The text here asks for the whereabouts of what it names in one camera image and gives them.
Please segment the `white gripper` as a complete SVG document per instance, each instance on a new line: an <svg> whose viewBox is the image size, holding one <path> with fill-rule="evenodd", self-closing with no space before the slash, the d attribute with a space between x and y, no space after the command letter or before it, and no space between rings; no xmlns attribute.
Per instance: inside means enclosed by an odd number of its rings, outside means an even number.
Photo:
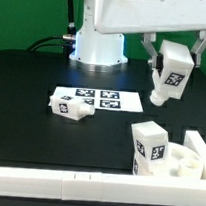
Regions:
<svg viewBox="0 0 206 206"><path fill-rule="evenodd" d="M194 66L200 67L206 49L206 0L94 0L94 3L93 23L100 33L144 33L141 42L151 57L148 64L152 69L159 69L162 61L162 55L154 47L156 32L200 30L190 50Z"/></svg>

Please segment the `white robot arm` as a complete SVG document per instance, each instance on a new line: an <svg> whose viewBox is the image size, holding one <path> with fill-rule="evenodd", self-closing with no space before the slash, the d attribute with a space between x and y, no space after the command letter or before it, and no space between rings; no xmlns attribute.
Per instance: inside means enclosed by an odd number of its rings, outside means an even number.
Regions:
<svg viewBox="0 0 206 206"><path fill-rule="evenodd" d="M206 0L84 0L83 17L73 58L85 65L125 63L123 36L130 33L153 42L158 32L197 31L196 65L206 49Z"/></svg>

